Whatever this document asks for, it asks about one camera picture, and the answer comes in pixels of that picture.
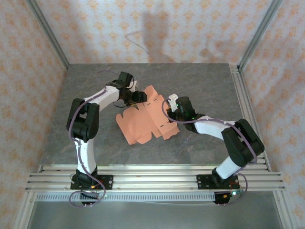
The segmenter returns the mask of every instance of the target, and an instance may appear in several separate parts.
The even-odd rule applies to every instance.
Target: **orange patterned wall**
[[[271,0],[38,0],[70,63],[238,64]]]
[[[305,5],[284,0],[244,71],[274,170],[305,227]]]
[[[25,0],[1,0],[0,11],[0,228],[11,229],[66,71]]]

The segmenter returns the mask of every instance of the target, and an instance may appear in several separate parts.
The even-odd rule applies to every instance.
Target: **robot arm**
[[[69,130],[72,117],[78,107],[90,100],[77,114],[72,126],[72,137],[77,139],[75,141],[76,151],[80,146],[80,156],[85,169],[93,177],[97,176],[97,166],[94,160],[93,141],[99,128],[99,113],[107,105],[122,99],[126,106],[135,103],[143,103],[147,101],[147,95],[144,92],[135,90],[137,82],[133,80],[133,76],[129,73],[121,72],[119,79],[106,84],[106,87],[98,93],[85,98],[76,98],[72,102],[72,106],[67,121],[67,130]],[[88,177],[84,171],[79,155],[78,167],[75,176],[72,180],[77,183],[77,186],[88,187],[94,185],[94,181]]]
[[[187,130],[224,140],[229,156],[212,171],[212,180],[217,187],[254,159],[250,148],[240,138],[235,128],[244,135],[256,156],[264,151],[263,143],[245,119],[237,122],[222,121],[210,118],[205,114],[197,114],[186,96],[178,98],[173,94],[169,96],[168,103],[171,107],[167,110],[168,116],[173,120],[182,121]]]

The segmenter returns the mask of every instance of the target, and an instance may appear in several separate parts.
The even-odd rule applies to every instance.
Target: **orange cardboard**
[[[167,140],[179,132],[177,123],[169,123],[162,112],[163,96],[158,95],[151,85],[143,91],[147,94],[147,102],[137,104],[138,109],[130,107],[124,110],[123,116],[116,115],[117,124],[130,145],[150,141],[152,133],[156,138],[162,136]]]

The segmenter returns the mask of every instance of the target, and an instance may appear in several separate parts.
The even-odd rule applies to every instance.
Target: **gray table surface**
[[[77,164],[74,143],[69,141],[66,122],[74,98],[85,98],[117,78],[103,69],[128,72],[139,82],[139,90],[153,85],[159,94],[188,96],[198,113],[227,121],[242,118],[228,64],[72,64],[67,73],[51,131],[43,153],[43,165]],[[100,113],[99,131],[94,140],[94,155],[99,165],[112,164],[219,164],[227,157],[220,139],[187,131],[164,141],[152,136],[146,144],[129,145],[115,121],[124,108],[112,104]]]

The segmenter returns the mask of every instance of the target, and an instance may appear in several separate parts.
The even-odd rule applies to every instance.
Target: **purple cable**
[[[246,145],[248,146],[248,148],[249,148],[251,154],[252,154],[253,157],[254,157],[254,163],[253,163],[253,164],[257,164],[257,156],[256,156],[254,150],[252,149],[250,143],[247,141],[247,139],[245,138],[245,136],[239,131],[239,129],[236,128],[236,126],[234,126],[234,125],[232,125],[232,124],[230,124],[230,123],[228,123],[228,122],[225,122],[225,121],[222,121],[222,120],[219,120],[219,119],[215,119],[215,118],[197,119],[197,120],[184,121],[184,122],[183,122],[183,121],[174,120],[174,119],[170,118],[170,117],[166,114],[166,112],[165,112],[165,110],[164,110],[164,104],[166,103],[166,101],[167,101],[168,99],[169,99],[169,98],[167,98],[167,99],[165,99],[165,100],[163,101],[162,107],[161,107],[161,108],[162,108],[163,114],[164,114],[165,117],[167,117],[169,120],[171,120],[172,122],[181,123],[181,124],[196,123],[196,122],[201,122],[201,121],[203,121],[203,122],[204,122],[204,121],[206,121],[206,122],[216,122],[216,123],[221,123],[221,124],[225,124],[225,125],[227,125],[227,126],[229,126],[229,127],[232,127],[232,128],[239,134],[239,136],[244,140],[244,142],[246,143]]]
[[[113,71],[110,71],[110,70],[101,70],[99,72],[96,73],[96,76],[98,76],[98,74],[102,73],[102,72],[109,72],[109,73],[113,73],[117,76],[119,76],[117,73],[113,72]],[[99,198],[96,202],[94,202],[93,204],[90,204],[90,206],[92,207],[93,205],[99,203],[105,196],[106,194],[106,188],[104,186],[104,184],[102,182],[100,182],[98,179],[96,179],[95,177],[91,176],[91,174],[88,172],[88,170],[86,169],[86,167],[84,166],[83,162],[82,162],[82,159],[81,159],[81,142],[76,140],[75,138],[72,137],[72,127],[73,127],[73,124],[75,122],[75,119],[76,119],[76,116],[77,114],[79,113],[79,111],[90,101],[92,101],[93,99],[96,99],[98,97],[100,97],[101,95],[105,94],[107,92],[107,89],[104,88],[104,90],[97,94],[96,96],[88,99],[87,101],[85,101],[84,103],[82,103],[75,111],[74,115],[73,115],[73,118],[71,120],[71,123],[70,123],[70,126],[69,126],[69,131],[68,131],[68,137],[71,141],[73,142],[77,142],[78,143],[78,148],[77,148],[77,156],[80,160],[80,164],[81,164],[81,167],[82,169],[85,171],[85,173],[93,180],[95,180],[97,183],[99,183],[99,185],[103,188],[104,192],[103,192],[103,195],[101,196],[101,198]],[[85,208],[87,205],[82,205],[82,206],[76,206],[76,205],[73,205],[72,202],[71,202],[71,198],[74,194],[76,193],[83,193],[83,194],[88,194],[88,192],[84,192],[84,191],[75,191],[73,193],[71,193],[71,195],[69,196],[69,203],[72,207],[74,208]]]
[[[197,119],[197,120],[184,121],[184,122],[174,120],[174,119],[170,118],[170,117],[167,115],[167,113],[165,112],[165,110],[164,110],[164,104],[166,103],[166,101],[167,101],[168,99],[169,99],[169,98],[165,99],[165,100],[162,102],[162,106],[161,106],[162,112],[163,112],[163,114],[165,115],[166,118],[168,118],[168,119],[171,120],[172,122],[181,123],[181,124],[196,123],[196,122],[201,122],[201,121],[206,121],[206,122],[212,121],[212,122],[221,123],[221,124],[225,124],[225,125],[227,125],[227,126],[229,126],[229,127],[232,127],[232,128],[239,134],[239,136],[244,140],[244,142],[246,143],[246,145],[247,145],[248,148],[250,149],[250,152],[252,153],[252,155],[253,155],[253,157],[254,157],[254,162],[253,162],[253,164],[257,164],[257,156],[256,156],[254,150],[252,149],[250,143],[247,141],[247,139],[245,138],[245,136],[239,131],[238,128],[236,128],[236,126],[234,126],[234,125],[232,125],[232,124],[230,124],[230,123],[228,123],[228,122],[225,122],[225,121],[222,121],[222,120],[219,120],[219,119],[214,119],[214,118],[209,118],[209,119]],[[245,194],[247,193],[247,190],[248,190],[248,181],[247,181],[247,179],[246,179],[246,177],[245,177],[244,174],[239,173],[239,171],[243,170],[244,167],[238,169],[238,170],[234,173],[234,174],[240,174],[240,175],[244,178],[244,180],[245,180],[246,185],[245,185],[244,194],[243,194],[239,199],[237,199],[236,201],[234,201],[234,202],[232,202],[232,203],[218,204],[218,206],[231,205],[231,204],[237,203],[238,201],[240,201],[241,199],[244,198],[244,196],[245,196]]]

